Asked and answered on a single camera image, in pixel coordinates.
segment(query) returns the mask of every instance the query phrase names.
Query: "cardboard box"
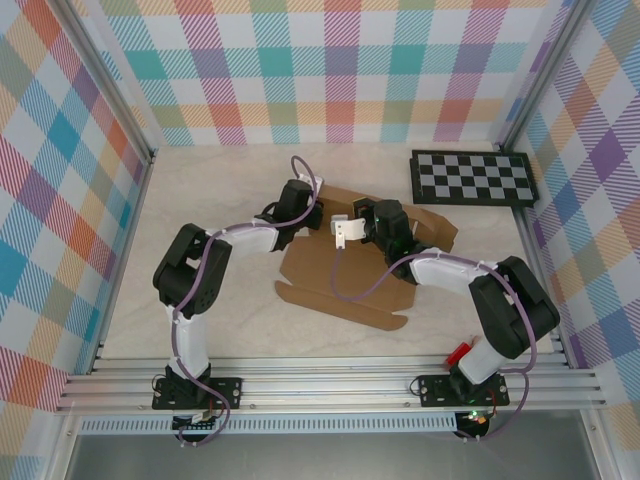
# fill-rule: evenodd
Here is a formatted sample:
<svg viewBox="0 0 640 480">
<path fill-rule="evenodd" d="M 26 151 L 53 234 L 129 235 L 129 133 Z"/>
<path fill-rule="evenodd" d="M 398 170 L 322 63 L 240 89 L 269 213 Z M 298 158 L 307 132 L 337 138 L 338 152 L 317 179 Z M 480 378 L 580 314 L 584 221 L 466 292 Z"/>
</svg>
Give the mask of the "cardboard box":
<svg viewBox="0 0 640 480">
<path fill-rule="evenodd" d="M 290 282 L 276 281 L 276 292 L 285 302 L 335 315 L 352 322 L 382 330 L 397 330 L 407 323 L 405 315 L 394 312 L 413 306 L 415 285 L 390 275 L 380 287 L 359 302 L 344 302 L 333 295 L 329 279 L 336 256 L 335 237 L 331 235 L 331 216 L 348 214 L 353 218 L 353 202 L 362 197 L 379 198 L 351 190 L 323 185 L 319 200 L 324 217 L 319 230 L 308 237 L 296 237 L 287 248 L 280 273 Z M 415 237 L 446 252 L 453 247 L 458 233 L 446 218 L 414 205 L 403 205 Z M 373 243 L 348 241 L 342 254 L 336 286 L 346 296 L 367 290 L 387 270 L 384 254 Z"/>
</svg>

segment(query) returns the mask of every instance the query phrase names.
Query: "colorful plaid pattern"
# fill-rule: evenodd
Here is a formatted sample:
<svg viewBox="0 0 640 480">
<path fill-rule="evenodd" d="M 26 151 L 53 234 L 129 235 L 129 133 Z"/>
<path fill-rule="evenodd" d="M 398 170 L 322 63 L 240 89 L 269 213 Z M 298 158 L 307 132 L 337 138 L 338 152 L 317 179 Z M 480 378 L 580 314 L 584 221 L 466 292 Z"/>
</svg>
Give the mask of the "colorful plaid pattern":
<svg viewBox="0 0 640 480">
<path fill-rule="evenodd" d="M 35 478 L 86 359 L 138 158 L 45 0 L 0 0 L 0 478 Z"/>
<path fill-rule="evenodd" d="M 638 0 L 598 3 L 517 149 L 532 159 L 530 216 L 572 350 L 600 374 L 640 471 L 638 25 Z"/>
<path fill-rule="evenodd" d="M 100 3 L 170 145 L 484 140 L 554 5 Z M 81 3 L 78 11 L 86 14 Z M 113 65 L 95 26 L 88 30 Z"/>
<path fill-rule="evenodd" d="M 508 135 L 509 129 L 511 128 L 511 126 L 513 125 L 513 122 L 518 116 L 518 113 L 520 112 L 520 109 L 522 107 L 522 103 L 529 95 L 529 92 L 531 91 L 531 87 L 533 86 L 533 83 L 538 77 L 538 73 L 540 73 L 540 69 L 545 64 L 547 57 L 549 55 L 549 52 L 551 51 L 551 46 L 553 45 L 553 42 L 558 37 L 558 34 L 560 33 L 562 26 L 564 25 L 564 22 L 567 19 L 567 16 L 571 11 L 571 7 L 573 6 L 574 3 L 575 3 L 575 0 L 562 1 L 562 6 L 560 7 L 560 10 L 556 15 L 556 18 L 553 20 L 553 24 L 551 25 L 551 28 L 547 32 L 547 36 L 545 37 L 544 42 L 542 43 L 542 47 L 540 47 L 540 50 L 536 55 L 536 59 L 531 64 L 531 68 L 527 73 L 527 76 L 525 78 L 524 83 L 522 84 L 522 87 L 520 87 L 520 91 L 518 92 L 518 97 L 516 98 L 515 102 L 513 102 L 513 105 L 511 106 L 511 110 L 509 110 L 509 115 L 507 116 L 507 120 L 502 126 L 502 129 L 500 130 L 500 134 L 498 135 L 498 144 L 504 143 L 506 136 Z"/>
</svg>

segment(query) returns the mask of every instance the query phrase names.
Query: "wire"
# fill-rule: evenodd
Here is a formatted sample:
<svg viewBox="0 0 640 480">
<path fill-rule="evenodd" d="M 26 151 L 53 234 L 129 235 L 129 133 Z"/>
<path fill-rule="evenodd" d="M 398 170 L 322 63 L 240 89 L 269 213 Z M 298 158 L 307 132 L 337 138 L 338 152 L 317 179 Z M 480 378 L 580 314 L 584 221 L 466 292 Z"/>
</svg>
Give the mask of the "wire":
<svg viewBox="0 0 640 480">
<path fill-rule="evenodd" d="M 265 215 L 267 213 L 269 213 L 269 210 L 271 210 L 273 207 L 275 207 L 278 204 L 278 202 L 271 202 L 269 205 L 267 205 L 266 207 L 264 207 L 262 209 L 262 215 Z"/>
<path fill-rule="evenodd" d="M 157 388 L 157 386 L 156 386 L 156 378 L 158 378 L 158 377 L 160 377 L 160 378 L 165 378 L 165 379 L 167 378 L 166 376 L 164 376 L 164 375 L 162 375 L 161 373 L 159 373 L 158 375 L 154 376 L 154 377 L 151 379 L 151 389 L 152 389 L 154 392 L 158 392 L 158 391 L 159 391 L 159 390 L 158 390 L 158 388 Z"/>
<path fill-rule="evenodd" d="M 527 311 L 525 310 L 524 305 L 522 305 L 522 302 L 518 298 L 518 294 L 513 290 L 511 285 L 509 285 L 509 283 L 504 279 L 502 275 L 500 275 L 494 269 L 488 267 L 487 265 L 481 262 L 477 262 L 475 260 L 469 260 L 468 258 L 464 258 L 464 257 L 458 257 L 457 255 L 451 255 L 450 253 L 423 252 L 423 253 L 407 255 L 406 257 L 401 258 L 400 260 L 396 261 L 393 265 L 391 265 L 387 269 L 387 271 L 384 272 L 382 276 L 371 287 L 369 287 L 368 290 L 366 290 L 365 292 L 359 295 L 355 295 L 353 297 L 346 297 L 344 295 L 341 295 L 336 289 L 336 277 L 338 274 L 338 265 L 340 264 L 340 258 L 342 257 L 343 250 L 344 249 L 339 248 L 336 253 L 336 257 L 333 262 L 333 268 L 331 269 L 330 283 L 331 283 L 331 290 L 333 291 L 333 294 L 336 297 L 338 297 L 340 300 L 343 300 L 345 302 L 357 302 L 362 300 L 366 296 L 371 295 L 382 284 L 382 282 L 384 282 L 384 280 L 391 273 L 393 273 L 393 271 L 399 265 L 402 265 L 405 262 L 420 259 L 420 258 L 435 259 L 435 260 L 442 258 L 444 260 L 450 260 L 463 265 L 470 265 L 475 268 L 484 270 L 485 272 L 493 276 L 498 281 L 498 283 L 500 283 L 500 285 L 505 290 L 505 292 L 507 292 L 507 294 L 513 299 L 513 304 L 515 305 L 516 310 L 518 311 L 518 313 L 520 314 L 520 317 L 522 318 L 522 322 L 524 323 L 524 328 L 527 332 L 527 338 L 529 340 L 529 348 L 531 349 L 531 356 L 529 358 L 529 363 L 526 366 L 522 368 L 505 368 L 500 370 L 501 373 L 520 373 L 524 377 L 524 391 L 522 392 L 522 398 L 520 399 L 520 403 L 518 404 L 518 407 L 515 409 L 515 411 L 509 417 L 509 419 L 504 424 L 502 424 L 502 426 L 500 426 L 497 430 L 494 430 L 493 432 L 485 435 L 483 438 L 485 440 L 488 440 L 490 438 L 494 438 L 494 437 L 497 437 L 498 435 L 501 435 L 505 431 L 505 429 L 520 415 L 520 412 L 522 411 L 522 408 L 524 407 L 524 404 L 527 401 L 527 397 L 529 396 L 529 376 L 527 375 L 527 373 L 533 369 L 538 359 L 538 346 L 536 345 L 536 337 L 535 337 L 535 334 L 533 333 L 531 320 L 529 320 L 529 316 L 527 315 Z"/>
<path fill-rule="evenodd" d="M 413 391 L 413 384 L 416 383 L 418 381 L 418 377 L 414 378 L 413 381 L 409 384 L 409 391 L 411 392 L 411 395 L 415 396 L 415 397 L 419 397 L 420 393 L 416 393 Z"/>
<path fill-rule="evenodd" d="M 493 390 L 489 389 L 489 394 L 491 395 L 491 401 L 493 402 L 493 416 L 496 416 L 498 401 L 496 400 L 496 394 L 493 393 Z"/>
<path fill-rule="evenodd" d="M 293 155 L 291 157 L 291 169 L 293 170 L 293 173 L 296 176 L 296 178 L 299 176 L 298 170 L 296 169 L 296 166 L 295 166 L 296 161 L 300 162 L 302 166 L 305 168 L 305 170 L 307 171 L 307 173 L 309 174 L 309 177 L 311 178 L 311 186 L 313 188 L 312 201 L 309 203 L 309 206 L 304 211 L 304 213 L 302 213 L 302 215 L 300 215 L 299 217 L 286 222 L 272 223 L 272 224 L 238 223 L 236 225 L 231 225 L 229 227 L 226 227 L 223 230 L 219 230 L 215 232 L 213 235 L 209 237 L 209 239 L 207 240 L 207 243 L 204 246 L 204 251 L 202 252 L 202 258 L 200 259 L 200 265 L 198 265 L 198 269 L 196 270 L 196 278 L 194 279 L 193 284 L 191 285 L 191 289 L 185 295 L 182 301 L 173 310 L 173 322 L 171 322 L 171 351 L 173 352 L 173 356 L 176 359 L 176 364 L 178 365 L 178 368 L 180 368 L 180 371 L 184 374 L 185 377 L 191 380 L 191 382 L 197 385 L 200 389 L 204 390 L 205 392 L 209 393 L 210 395 L 213 395 L 218 400 L 220 400 L 223 405 L 223 411 L 226 413 L 224 420 L 222 421 L 222 424 L 218 427 L 218 429 L 210 433 L 209 435 L 207 435 L 205 438 L 203 438 L 199 442 L 187 442 L 183 438 L 182 431 L 186 427 L 183 427 L 180 430 L 178 430 L 178 438 L 182 442 L 182 446 L 188 445 L 191 447 L 198 447 L 200 445 L 206 445 L 207 443 L 211 442 L 214 438 L 216 438 L 218 435 L 220 435 L 220 432 L 222 432 L 222 430 L 224 430 L 227 427 L 227 424 L 229 423 L 229 417 L 231 416 L 231 405 L 229 405 L 229 401 L 222 394 L 220 394 L 220 392 L 212 389 L 208 385 L 205 385 L 196 377 L 191 375 L 191 373 L 187 370 L 187 367 L 182 362 L 182 359 L 180 358 L 180 353 L 178 352 L 178 318 L 180 316 L 180 312 L 191 301 L 195 293 L 198 291 L 198 288 L 200 287 L 200 283 L 202 282 L 202 277 L 204 275 L 203 266 L 207 264 L 207 258 L 209 257 L 211 246 L 213 245 L 213 242 L 216 240 L 216 238 L 220 237 L 223 234 L 223 232 L 231 232 L 235 230 L 243 230 L 243 229 L 249 229 L 249 228 L 289 227 L 291 225 L 295 225 L 301 222 L 311 213 L 311 211 L 313 210 L 313 207 L 315 206 L 316 200 L 318 199 L 318 184 L 316 182 L 316 177 L 314 176 L 313 171 L 311 170 L 311 167 L 309 167 L 309 165 L 307 164 L 307 162 L 304 161 L 304 159 L 302 159 L 298 155 Z"/>
</svg>

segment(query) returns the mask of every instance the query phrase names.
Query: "white floor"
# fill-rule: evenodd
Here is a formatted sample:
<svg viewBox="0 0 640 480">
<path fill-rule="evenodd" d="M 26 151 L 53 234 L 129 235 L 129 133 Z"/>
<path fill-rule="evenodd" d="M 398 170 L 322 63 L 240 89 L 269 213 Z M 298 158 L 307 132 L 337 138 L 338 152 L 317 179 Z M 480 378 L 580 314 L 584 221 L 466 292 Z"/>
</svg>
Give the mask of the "white floor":
<svg viewBox="0 0 640 480">
<path fill-rule="evenodd" d="M 489 145 L 476 142 L 460 148 L 488 150 Z M 408 145 L 380 144 L 163 147 L 103 357 L 170 355 L 169 323 L 151 279 L 183 224 L 213 228 L 249 220 L 277 200 L 292 178 L 292 154 L 304 157 L 329 184 L 411 203 L 410 152 Z M 427 208 L 459 228 L 454 253 L 485 260 L 524 258 L 510 209 Z M 256 255 L 229 265 L 218 301 L 208 312 L 212 357 L 446 354 L 481 334 L 471 299 L 436 288 L 418 289 L 407 312 L 409 322 L 394 332 L 287 304 L 273 288 L 275 280 L 284 280 L 278 272 L 282 256 Z M 551 351 L 547 339 L 539 343 L 542 352 Z"/>
</svg>

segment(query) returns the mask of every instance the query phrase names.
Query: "red connector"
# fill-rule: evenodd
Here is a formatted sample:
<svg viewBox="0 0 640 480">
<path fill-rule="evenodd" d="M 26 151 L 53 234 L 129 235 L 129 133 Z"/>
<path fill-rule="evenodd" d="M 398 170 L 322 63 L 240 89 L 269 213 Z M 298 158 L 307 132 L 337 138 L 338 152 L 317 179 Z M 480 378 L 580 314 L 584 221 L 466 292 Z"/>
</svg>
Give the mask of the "red connector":
<svg viewBox="0 0 640 480">
<path fill-rule="evenodd" d="M 458 348 L 456 348 L 451 355 L 447 357 L 447 365 L 449 367 L 453 367 L 456 363 L 460 361 L 462 357 L 464 357 L 467 353 L 471 351 L 471 345 L 468 343 L 462 342 Z"/>
</svg>

